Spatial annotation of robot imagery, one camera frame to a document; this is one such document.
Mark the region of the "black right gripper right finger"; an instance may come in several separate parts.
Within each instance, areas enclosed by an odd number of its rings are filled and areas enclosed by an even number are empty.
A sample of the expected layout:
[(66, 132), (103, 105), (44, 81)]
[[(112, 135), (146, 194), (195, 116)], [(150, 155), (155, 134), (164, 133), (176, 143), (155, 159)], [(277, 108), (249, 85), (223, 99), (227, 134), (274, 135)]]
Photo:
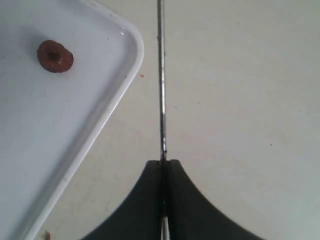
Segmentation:
[(214, 207), (178, 160), (166, 162), (166, 204), (172, 240), (258, 240)]

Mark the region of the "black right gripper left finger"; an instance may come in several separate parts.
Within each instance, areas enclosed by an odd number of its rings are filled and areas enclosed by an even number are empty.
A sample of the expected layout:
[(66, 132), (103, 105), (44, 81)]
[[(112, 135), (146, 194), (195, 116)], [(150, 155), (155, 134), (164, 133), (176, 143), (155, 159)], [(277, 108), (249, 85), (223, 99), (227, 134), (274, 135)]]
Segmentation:
[(162, 166), (149, 160), (126, 199), (84, 239), (160, 240), (162, 216)]

